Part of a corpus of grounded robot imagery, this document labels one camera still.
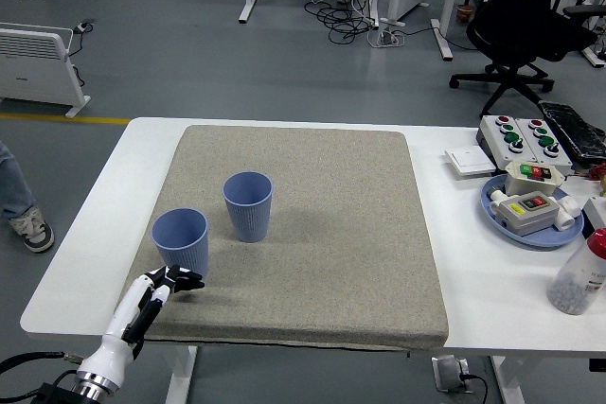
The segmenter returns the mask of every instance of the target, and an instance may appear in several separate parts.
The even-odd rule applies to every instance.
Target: blue tray
[[[505,227],[496,222],[494,215],[490,211],[491,200],[489,195],[487,194],[488,190],[492,186],[501,188],[501,190],[505,192],[504,187],[505,180],[507,179],[507,177],[507,174],[501,174],[497,175],[496,177],[492,177],[486,182],[486,184],[484,184],[484,186],[482,186],[482,192],[480,193],[480,201],[482,202],[482,208],[484,208],[484,213],[486,213],[489,217],[491,224],[493,224],[494,227],[496,227],[503,234],[526,245],[538,246],[541,248],[554,248],[571,242],[582,232],[584,225],[582,214],[576,217],[575,223],[572,225],[572,227],[566,229],[565,231],[559,231],[558,229],[556,229],[555,226],[550,226],[542,229],[541,231],[533,232],[532,234],[528,234],[527,236],[523,237],[516,236],[512,232],[508,231]],[[559,200],[567,195],[561,189],[556,188],[552,196],[556,198],[556,200]]]

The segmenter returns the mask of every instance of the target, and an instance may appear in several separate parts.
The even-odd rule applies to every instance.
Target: yellow floor line
[[[110,125],[127,125],[131,121],[130,118],[115,117],[76,116],[74,118],[67,118],[64,115],[0,113],[0,119],[2,118],[16,120],[42,120],[47,122],[104,123]]]

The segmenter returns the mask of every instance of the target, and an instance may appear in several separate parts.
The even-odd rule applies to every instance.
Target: red bottle cap
[[[606,227],[600,227],[587,238],[587,246],[597,257],[606,259]]]

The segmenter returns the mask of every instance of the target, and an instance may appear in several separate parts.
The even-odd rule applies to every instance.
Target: gray felt mat
[[[255,244],[237,240],[221,191],[241,170],[274,182],[269,233]],[[150,230],[179,206],[208,217],[206,288],[172,295],[148,339],[394,350],[445,343],[446,312],[402,134],[189,127],[127,287],[164,265]]]

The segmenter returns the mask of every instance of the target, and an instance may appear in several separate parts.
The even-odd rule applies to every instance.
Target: chair base
[[[548,79],[545,71],[536,67],[535,65],[528,65],[530,68],[537,72],[534,76],[526,76],[519,75],[518,71],[520,68],[510,67],[506,68],[503,65],[498,63],[491,63],[486,65],[485,72],[486,73],[477,73],[477,74],[460,74],[460,75],[452,75],[451,80],[449,82],[449,86],[452,89],[456,89],[461,80],[470,80],[476,82],[498,82],[500,83],[499,87],[496,89],[492,97],[488,100],[488,102],[482,108],[482,113],[480,117],[483,115],[489,114],[489,109],[492,105],[501,97],[501,95],[508,89],[514,89],[524,97],[528,98],[534,104],[539,103],[542,100],[535,92],[533,92],[528,85],[531,84],[540,84],[542,86],[543,92],[551,92],[553,89],[554,81],[553,79]]]

